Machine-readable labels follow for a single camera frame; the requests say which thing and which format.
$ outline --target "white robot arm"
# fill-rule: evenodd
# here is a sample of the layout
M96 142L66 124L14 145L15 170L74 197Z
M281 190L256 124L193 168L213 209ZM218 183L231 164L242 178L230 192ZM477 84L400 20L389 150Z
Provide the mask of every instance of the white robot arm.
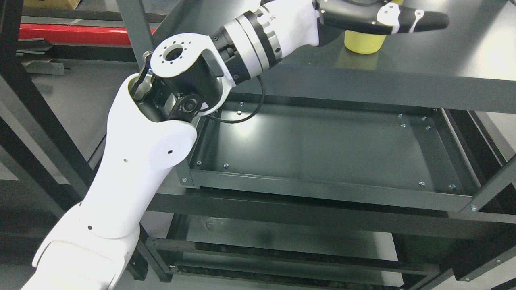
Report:
M33 260L36 273L23 289L113 289L135 249L143 213L194 145L195 116L213 113L231 88L298 47L319 45L321 23L375 34L446 27L443 14L426 19L435 12L416 17L418 11L377 0L276 0L212 36L163 41L144 55L146 67L120 86L99 171L84 200L44 239Z

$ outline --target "hole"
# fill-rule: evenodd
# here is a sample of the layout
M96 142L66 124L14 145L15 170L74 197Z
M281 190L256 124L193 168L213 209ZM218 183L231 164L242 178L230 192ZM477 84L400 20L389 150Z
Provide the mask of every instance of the hole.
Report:
M172 49L168 54L167 56L165 57L165 59L167 61L171 61L171 60L175 60L176 58L178 58L181 53L183 52L183 48L182 47L178 47L176 49Z

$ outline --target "cable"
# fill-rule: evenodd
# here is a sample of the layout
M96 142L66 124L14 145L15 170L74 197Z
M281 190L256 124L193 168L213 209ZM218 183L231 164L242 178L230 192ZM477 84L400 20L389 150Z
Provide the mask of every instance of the cable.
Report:
M258 81L260 82L260 86L262 87L262 99L260 100L258 107L256 107L256 109L249 116L247 116L243 119L240 119L240 120L224 120L224 119L220 119L217 117L213 117L211 115L206 115L206 117L213 119L214 121L221 122L221 123L237 124L237 123L245 122L245 121L251 119L252 117L254 117L254 115L258 114L258 112L262 108L263 102L265 100L265 84L263 83L261 76L257 75L256 78L258 79Z

